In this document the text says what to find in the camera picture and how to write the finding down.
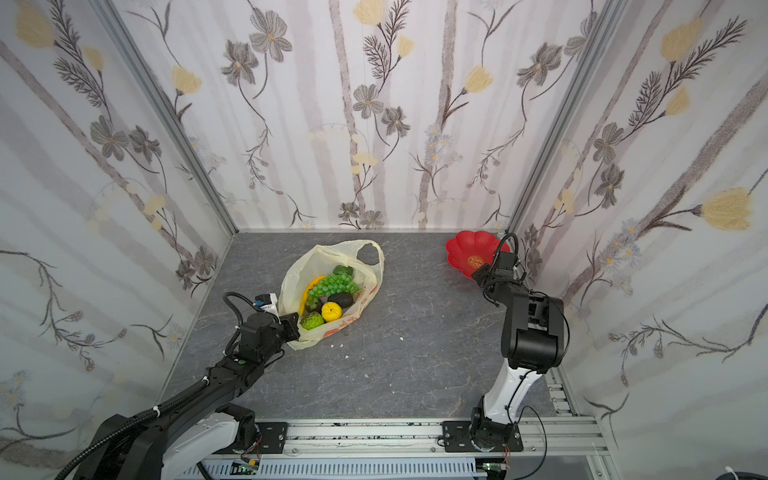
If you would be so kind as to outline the red flower-shaped plate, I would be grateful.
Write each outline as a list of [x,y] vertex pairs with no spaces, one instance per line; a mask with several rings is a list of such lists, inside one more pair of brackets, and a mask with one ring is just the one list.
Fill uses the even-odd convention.
[[487,231],[463,230],[445,243],[448,263],[469,280],[483,265],[493,262],[501,240]]

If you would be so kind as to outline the yellow plastic bag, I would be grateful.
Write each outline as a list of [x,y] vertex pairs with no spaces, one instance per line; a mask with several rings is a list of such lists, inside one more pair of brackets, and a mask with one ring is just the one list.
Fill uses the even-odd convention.
[[316,245],[286,272],[280,314],[299,315],[294,350],[308,349],[355,322],[383,282],[384,252],[373,240]]

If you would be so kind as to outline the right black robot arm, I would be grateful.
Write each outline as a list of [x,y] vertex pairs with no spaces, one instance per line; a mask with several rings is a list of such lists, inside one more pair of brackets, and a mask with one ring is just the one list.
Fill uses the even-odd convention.
[[505,308],[503,363],[468,421],[442,423],[439,444],[448,453],[522,451],[523,401],[533,384],[566,355],[570,327],[563,301],[526,287],[516,267],[517,256],[501,251],[472,275],[485,298]]

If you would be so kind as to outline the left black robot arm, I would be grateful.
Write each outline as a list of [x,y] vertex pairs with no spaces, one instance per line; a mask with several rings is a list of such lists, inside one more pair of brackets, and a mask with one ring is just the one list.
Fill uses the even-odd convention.
[[236,329],[224,357],[202,380],[167,401],[131,417],[104,421],[90,445],[70,460],[58,479],[159,479],[163,456],[196,423],[249,390],[283,345],[300,337],[299,315],[250,315]]

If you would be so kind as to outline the green bumpy fake fruit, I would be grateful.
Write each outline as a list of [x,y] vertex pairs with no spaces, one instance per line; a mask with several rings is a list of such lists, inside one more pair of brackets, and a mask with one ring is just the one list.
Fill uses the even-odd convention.
[[319,312],[310,312],[307,316],[301,319],[300,326],[309,331],[316,329],[325,324],[325,320]]

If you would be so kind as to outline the yellow fake banana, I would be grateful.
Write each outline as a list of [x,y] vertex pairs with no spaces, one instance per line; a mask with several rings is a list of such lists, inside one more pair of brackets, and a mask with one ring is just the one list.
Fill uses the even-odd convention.
[[299,316],[300,316],[300,317],[301,317],[301,316],[303,316],[303,315],[304,315],[304,313],[305,313],[305,311],[306,311],[306,304],[307,304],[307,301],[309,300],[309,297],[310,297],[310,292],[311,292],[311,291],[312,291],[312,290],[313,290],[313,289],[314,289],[314,288],[317,286],[317,284],[318,284],[318,283],[319,283],[321,280],[323,280],[324,278],[325,278],[325,275],[323,275],[323,276],[318,276],[317,278],[315,278],[314,280],[312,280],[312,281],[310,282],[310,284],[307,286],[307,288],[306,288],[306,289],[305,289],[305,291],[303,292],[303,295],[302,295],[302,299],[301,299],[301,302],[300,302],[300,305],[299,305],[299,311],[298,311],[298,314],[299,314]]

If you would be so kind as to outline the yellow fake lemon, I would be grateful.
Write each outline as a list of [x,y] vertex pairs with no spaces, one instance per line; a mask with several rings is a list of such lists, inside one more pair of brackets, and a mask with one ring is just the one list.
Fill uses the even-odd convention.
[[326,323],[339,320],[343,316],[343,308],[336,302],[327,302],[322,306],[321,316]]

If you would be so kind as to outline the dark fake avocado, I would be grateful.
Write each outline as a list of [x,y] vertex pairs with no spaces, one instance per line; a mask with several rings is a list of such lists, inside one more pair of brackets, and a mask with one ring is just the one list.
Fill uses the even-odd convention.
[[335,303],[337,304],[342,310],[345,310],[349,307],[351,307],[355,303],[355,298],[352,293],[349,292],[338,292],[333,295],[330,295],[327,298],[328,303]]

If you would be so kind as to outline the green fake grapes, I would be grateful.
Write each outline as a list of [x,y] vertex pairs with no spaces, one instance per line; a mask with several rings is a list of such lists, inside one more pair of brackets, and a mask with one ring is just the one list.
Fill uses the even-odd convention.
[[329,297],[338,292],[356,294],[359,291],[358,284],[348,273],[331,274],[325,276],[310,292],[307,303],[316,303],[321,297]]

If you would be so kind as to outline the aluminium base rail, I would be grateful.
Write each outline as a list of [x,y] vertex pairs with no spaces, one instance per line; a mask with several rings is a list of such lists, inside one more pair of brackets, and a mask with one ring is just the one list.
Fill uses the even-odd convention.
[[[266,421],[244,455],[217,453],[256,466],[263,459],[472,458],[485,479],[618,479],[606,439],[590,417],[524,417],[520,452],[448,453],[439,444],[449,419],[306,419]],[[196,465],[201,471],[202,462]]]

